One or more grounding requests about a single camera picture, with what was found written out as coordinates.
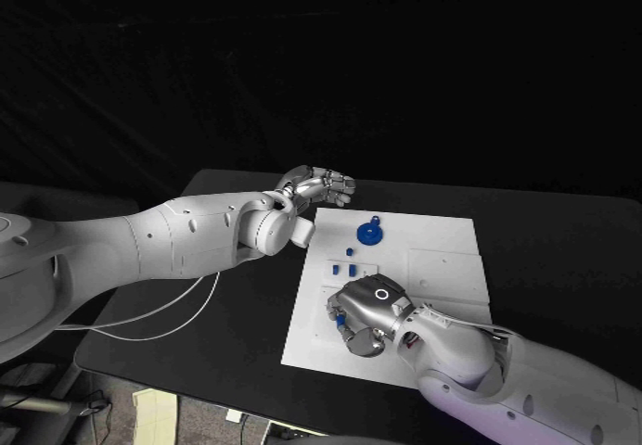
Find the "white foam board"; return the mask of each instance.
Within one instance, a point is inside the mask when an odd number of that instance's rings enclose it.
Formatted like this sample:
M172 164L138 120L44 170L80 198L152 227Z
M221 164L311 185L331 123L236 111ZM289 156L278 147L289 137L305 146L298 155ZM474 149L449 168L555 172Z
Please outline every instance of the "white foam board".
M358 242L358 227L380 217L384 238L376 246ZM351 279L332 275L332 264L357 264L367 274L383 273L407 289L415 304L429 301L439 311L490 323L487 279L471 219L446 218L367 210L318 209L317 233L308 248L298 301L285 344L282 364L345 375L380 383L418 388L416 377L389 342L384 353L371 359L345 348L325 304ZM356 254L347 256L347 249ZM441 262L445 275L428 271ZM432 287L412 283L432 280Z

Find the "robotic hand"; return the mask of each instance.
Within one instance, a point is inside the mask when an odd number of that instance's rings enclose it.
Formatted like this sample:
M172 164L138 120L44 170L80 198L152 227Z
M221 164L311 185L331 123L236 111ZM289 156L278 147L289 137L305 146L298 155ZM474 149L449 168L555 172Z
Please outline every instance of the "robotic hand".
M266 192L180 197L136 215L50 222L0 213L0 362L25 352L100 293L190 279L308 247L311 202L351 202L356 180L293 169Z
M642 443L642 392L572 354L495 325L415 306L383 274L328 299L348 350L392 343L432 405L501 444Z

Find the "blue plastic piece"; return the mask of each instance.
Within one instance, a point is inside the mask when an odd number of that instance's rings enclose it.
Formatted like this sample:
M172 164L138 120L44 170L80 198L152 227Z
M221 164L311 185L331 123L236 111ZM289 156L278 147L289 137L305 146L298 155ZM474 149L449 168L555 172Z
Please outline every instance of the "blue plastic piece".
M374 246L384 238L384 231L379 226L380 223L381 220L379 219L379 216L374 216L373 220L358 227L358 241L361 244Z

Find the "small blue part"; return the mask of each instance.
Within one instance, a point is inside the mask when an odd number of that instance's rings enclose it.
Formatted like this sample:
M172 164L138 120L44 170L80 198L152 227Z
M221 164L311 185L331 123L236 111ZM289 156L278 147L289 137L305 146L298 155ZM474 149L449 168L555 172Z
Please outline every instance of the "small blue part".
M379 216L374 216L373 220L358 227L358 241L361 244L374 246L384 238L384 231L379 226L380 223Z

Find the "floor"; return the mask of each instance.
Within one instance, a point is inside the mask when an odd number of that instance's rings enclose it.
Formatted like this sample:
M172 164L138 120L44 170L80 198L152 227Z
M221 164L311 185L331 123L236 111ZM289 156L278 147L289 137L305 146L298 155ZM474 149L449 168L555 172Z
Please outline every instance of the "floor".
M77 386L87 389L87 394L102 389L104 396L115 403L112 413L112 432L107 434L107 410L96 414L99 444L128 445L135 440L138 411L132 394L148 387L106 375L83 373ZM180 397L178 404L178 435L177 445L260 445L268 428L268 420L250 416L246 421L244 439L242 442L242 425L226 420L229 409L211 405L188 397ZM79 424L77 431L70 435L70 444L97 445L90 418Z

